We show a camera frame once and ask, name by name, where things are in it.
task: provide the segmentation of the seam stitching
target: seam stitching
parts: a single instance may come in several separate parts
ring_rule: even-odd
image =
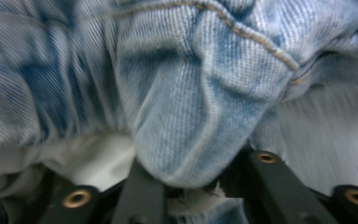
[[[160,3],[153,6],[143,6],[137,7],[133,9],[129,9],[124,12],[113,12],[109,16],[114,18],[126,17],[129,15],[137,14],[140,12],[153,11],[159,9],[169,9],[174,7],[195,7],[199,10],[210,10],[216,13],[216,15],[226,24],[226,26],[236,35],[241,36],[242,38],[251,39],[254,42],[262,45],[266,50],[268,50],[275,58],[285,63],[288,68],[292,71],[297,71],[299,69],[298,63],[292,59],[288,55],[283,55],[282,50],[269,43],[269,39],[267,37],[256,36],[253,34],[249,34],[246,31],[243,31],[241,28],[235,27],[234,23],[230,20],[230,18],[225,15],[225,13],[219,9],[218,7],[209,4],[209,3],[197,3],[192,1],[179,1],[179,2],[171,2],[171,3]]]

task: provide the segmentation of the black bracket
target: black bracket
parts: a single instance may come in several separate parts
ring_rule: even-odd
[[[358,224],[358,187],[338,186],[327,197],[267,151],[243,150],[218,181],[228,197],[243,198],[251,224]],[[125,183],[102,193],[68,189],[39,223],[163,224],[167,190],[135,161]]]

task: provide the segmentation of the jeans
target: jeans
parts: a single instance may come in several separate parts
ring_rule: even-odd
[[[174,187],[248,140],[358,184],[358,0],[0,0],[0,155],[104,130]]]

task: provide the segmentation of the wrinkled fabric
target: wrinkled fabric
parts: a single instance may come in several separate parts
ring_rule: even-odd
[[[127,135],[103,132],[40,147],[0,151],[0,198],[29,198],[45,169],[75,185],[92,185],[104,191],[128,176],[134,158]]]
[[[170,186],[248,140],[313,188],[358,185],[358,0],[0,0],[0,197],[36,188],[40,148],[105,130]]]
[[[358,1],[1,0],[0,151],[109,128],[200,187],[327,52],[358,54]]]

